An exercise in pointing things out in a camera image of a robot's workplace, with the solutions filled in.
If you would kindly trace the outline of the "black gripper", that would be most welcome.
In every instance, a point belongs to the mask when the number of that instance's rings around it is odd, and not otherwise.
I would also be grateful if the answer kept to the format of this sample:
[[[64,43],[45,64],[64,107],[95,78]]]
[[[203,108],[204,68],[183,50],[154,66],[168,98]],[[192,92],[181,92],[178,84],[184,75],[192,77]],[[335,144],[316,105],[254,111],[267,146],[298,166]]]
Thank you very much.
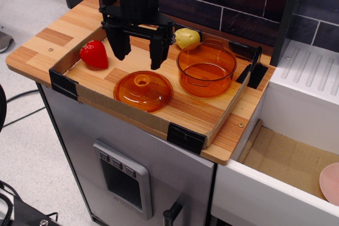
[[[106,37],[119,60],[130,53],[132,35],[150,41],[150,68],[160,68],[175,41],[175,22],[159,11],[159,0],[100,0],[100,12]]]

